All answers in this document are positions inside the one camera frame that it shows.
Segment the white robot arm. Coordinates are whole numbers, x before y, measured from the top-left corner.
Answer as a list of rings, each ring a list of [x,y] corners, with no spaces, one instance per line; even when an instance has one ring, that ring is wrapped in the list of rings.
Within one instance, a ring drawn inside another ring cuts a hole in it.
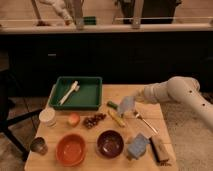
[[[151,104],[175,101],[190,107],[213,132],[213,104],[199,92],[200,84],[192,77],[175,76],[161,83],[145,85],[133,95],[137,102]]]

